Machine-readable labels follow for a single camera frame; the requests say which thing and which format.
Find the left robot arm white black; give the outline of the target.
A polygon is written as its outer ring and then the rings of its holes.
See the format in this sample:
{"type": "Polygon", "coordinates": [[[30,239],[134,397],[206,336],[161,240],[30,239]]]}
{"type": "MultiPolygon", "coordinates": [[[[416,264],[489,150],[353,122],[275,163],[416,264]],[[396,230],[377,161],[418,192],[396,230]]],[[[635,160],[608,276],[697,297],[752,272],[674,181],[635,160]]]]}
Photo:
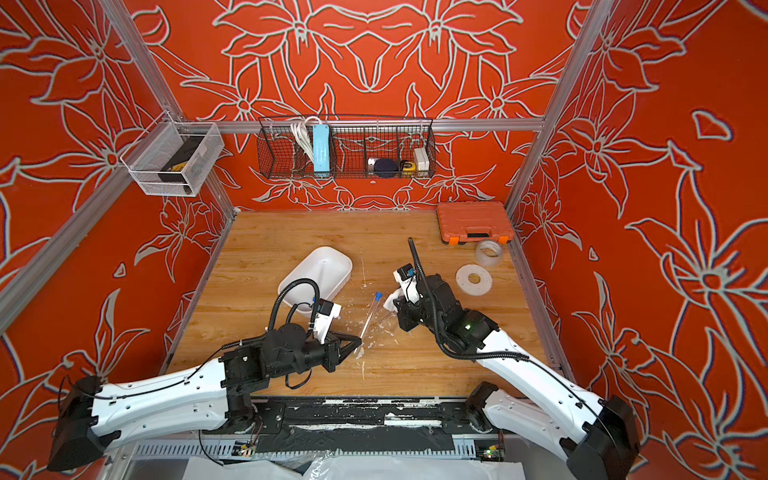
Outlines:
{"type": "Polygon", "coordinates": [[[333,372],[361,343],[336,332],[318,340],[286,324],[175,373],[125,383],[82,378],[61,404],[47,468],[74,470],[124,444],[188,430],[244,432],[257,416],[252,395],[271,380],[316,367],[333,372]]]}

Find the white wipe cloth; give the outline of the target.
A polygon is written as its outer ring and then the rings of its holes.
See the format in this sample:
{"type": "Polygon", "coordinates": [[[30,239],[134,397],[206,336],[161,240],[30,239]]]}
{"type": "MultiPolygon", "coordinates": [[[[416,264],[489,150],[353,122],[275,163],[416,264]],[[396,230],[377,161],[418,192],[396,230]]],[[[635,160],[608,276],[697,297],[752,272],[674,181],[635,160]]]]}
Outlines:
{"type": "Polygon", "coordinates": [[[383,307],[385,310],[391,313],[397,312],[397,306],[395,302],[402,298],[404,296],[403,292],[401,290],[396,290],[393,293],[391,293],[386,300],[384,301],[383,307]]]}

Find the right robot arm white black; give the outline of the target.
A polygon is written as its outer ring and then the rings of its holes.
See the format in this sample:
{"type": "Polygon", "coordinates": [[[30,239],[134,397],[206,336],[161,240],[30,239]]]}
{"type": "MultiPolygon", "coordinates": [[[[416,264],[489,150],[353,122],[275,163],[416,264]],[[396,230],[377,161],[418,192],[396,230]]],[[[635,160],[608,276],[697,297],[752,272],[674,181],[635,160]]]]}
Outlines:
{"type": "Polygon", "coordinates": [[[520,347],[485,314],[463,307],[439,276],[411,265],[393,274],[387,300],[399,326],[425,326],[450,358],[478,363],[524,395],[515,400],[482,383],[467,400],[477,428],[513,432],[562,460],[577,479],[625,479],[638,459],[634,413],[622,398],[605,399],[556,373],[520,347]]]}

